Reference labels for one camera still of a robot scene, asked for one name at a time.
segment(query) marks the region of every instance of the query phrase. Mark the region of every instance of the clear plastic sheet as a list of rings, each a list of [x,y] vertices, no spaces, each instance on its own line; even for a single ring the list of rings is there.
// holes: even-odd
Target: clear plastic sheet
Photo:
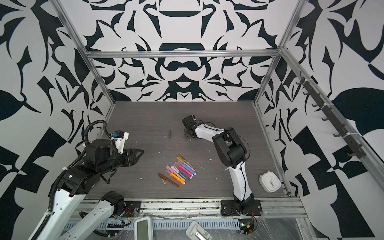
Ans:
[[[266,213],[257,218],[257,228],[251,234],[244,235],[241,234],[238,228],[233,226],[225,227],[225,226],[211,226],[206,227],[202,226],[211,236],[213,240],[253,240],[253,239],[262,239],[262,240],[299,240],[302,239],[300,234],[300,229],[297,224],[295,218],[265,218]],[[96,235],[95,233],[91,233],[87,240],[107,240],[107,239],[116,239],[116,240],[134,240],[134,221],[137,218],[144,217],[144,215],[139,215],[131,218],[132,227],[127,228],[127,230],[121,230],[116,236],[101,237]],[[163,219],[157,220],[154,222],[185,222],[192,221],[198,219]],[[211,221],[211,219],[202,217],[201,221]],[[190,238],[186,235],[185,231],[187,226],[182,228],[177,225],[175,228],[168,229],[154,229],[154,240],[165,240],[165,239],[180,239],[180,240],[190,240]]]

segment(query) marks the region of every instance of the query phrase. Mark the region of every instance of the black and white wallpaper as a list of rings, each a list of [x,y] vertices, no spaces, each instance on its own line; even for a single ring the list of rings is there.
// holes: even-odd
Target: black and white wallpaper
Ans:
[[[310,0],[287,44],[383,159],[384,1]]]
[[[272,57],[108,58],[94,63],[116,101],[253,100]]]
[[[383,158],[382,1],[309,0],[288,50]],[[259,107],[319,239],[382,239],[384,193],[281,60]]]
[[[319,239],[382,239],[384,192],[296,82],[281,59],[258,104],[292,195]]]
[[[0,236],[27,239],[110,104],[47,0],[0,2],[0,59]]]
[[[297,1],[61,2],[88,50],[150,51],[276,49]]]

